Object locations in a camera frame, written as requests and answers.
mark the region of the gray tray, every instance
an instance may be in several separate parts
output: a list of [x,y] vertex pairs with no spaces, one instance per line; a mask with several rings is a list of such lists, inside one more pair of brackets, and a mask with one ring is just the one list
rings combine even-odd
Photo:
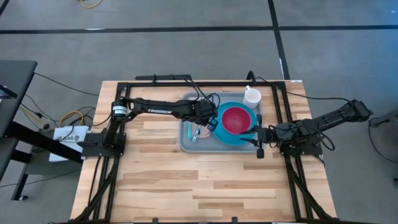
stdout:
[[[238,102],[242,103],[244,92],[242,93],[217,93],[220,96],[222,105],[227,102]],[[197,93],[187,93],[183,96],[184,100],[189,100],[191,98],[196,98]],[[218,103],[217,97],[214,98],[214,103]],[[254,114],[262,114],[261,111],[261,102],[257,105],[256,108],[252,109]],[[180,123],[180,133],[178,135],[178,142],[180,147],[185,152],[190,153],[256,153],[256,148],[249,143],[246,143],[242,146],[229,146],[220,142],[213,133],[210,132],[210,136],[206,138],[197,138],[196,142],[193,142],[192,139],[188,138],[188,122]]]

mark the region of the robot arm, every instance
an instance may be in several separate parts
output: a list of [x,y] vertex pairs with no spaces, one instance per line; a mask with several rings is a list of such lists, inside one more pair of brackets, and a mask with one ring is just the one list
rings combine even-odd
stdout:
[[137,115],[142,113],[172,115],[182,121],[208,126],[210,130],[214,130],[218,124],[215,119],[212,119],[217,117],[217,107],[209,99],[166,102],[122,97],[112,103],[109,125],[102,130],[101,137],[96,138],[94,142],[86,141],[85,139],[85,142],[79,142],[78,144],[83,147],[83,152],[85,147],[106,149],[112,149],[116,146],[124,147],[121,141],[124,141],[125,138],[118,133],[120,125],[132,121]]
[[[281,152],[291,156],[297,156],[303,150],[317,147],[323,139],[320,136],[323,131],[345,122],[367,121],[372,114],[373,112],[368,110],[362,101],[352,100],[340,109],[314,119],[281,123],[276,126],[269,126],[268,128],[262,128],[259,124],[251,130],[242,133],[248,134],[255,132],[257,133],[258,140],[242,140],[248,141],[255,146],[260,146],[261,143],[277,142],[280,144]],[[257,157],[264,157],[263,149],[260,147],[259,150],[260,151],[257,151]]]

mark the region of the pink bowl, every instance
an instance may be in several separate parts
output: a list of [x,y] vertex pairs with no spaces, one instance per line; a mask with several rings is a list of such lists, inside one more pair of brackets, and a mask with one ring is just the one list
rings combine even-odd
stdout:
[[239,134],[250,128],[251,118],[245,109],[234,106],[224,111],[221,122],[227,132]]

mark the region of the gray floor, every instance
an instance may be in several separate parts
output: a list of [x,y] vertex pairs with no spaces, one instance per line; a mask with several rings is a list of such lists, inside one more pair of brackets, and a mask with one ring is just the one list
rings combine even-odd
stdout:
[[[278,0],[275,7],[281,26],[398,24],[398,3],[389,0]],[[78,1],[10,0],[0,17],[0,29],[271,24],[265,0],[104,0],[90,10]],[[376,116],[398,108],[397,36],[398,30],[282,32],[291,79],[303,80],[307,95],[363,100]],[[153,73],[239,79],[253,70],[266,79],[282,78],[271,31],[0,35],[0,49],[0,59],[36,60],[36,72],[94,93],[103,80],[132,80]],[[96,105],[95,97],[40,77],[34,78],[28,94],[54,118]],[[29,99],[24,101],[33,108]],[[341,105],[310,101],[313,116]],[[34,128],[21,114],[16,121]],[[392,177],[398,167],[374,152],[367,131],[366,123],[356,123],[327,132],[337,146],[335,152],[324,150],[336,210],[345,220],[397,223],[398,190]],[[380,150],[398,160],[393,134],[389,125],[373,130]],[[29,147],[21,144],[20,149]],[[12,162],[1,185],[16,182],[21,169]],[[12,187],[1,188],[0,222],[64,222],[77,182],[78,173],[28,185],[24,194],[30,199],[24,202],[9,200]]]

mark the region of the white cup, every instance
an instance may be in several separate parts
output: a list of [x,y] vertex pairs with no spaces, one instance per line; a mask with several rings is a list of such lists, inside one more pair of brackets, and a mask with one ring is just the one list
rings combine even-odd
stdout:
[[244,92],[243,104],[253,109],[259,104],[261,100],[261,93],[258,90],[250,88],[250,86],[246,86],[246,90]]

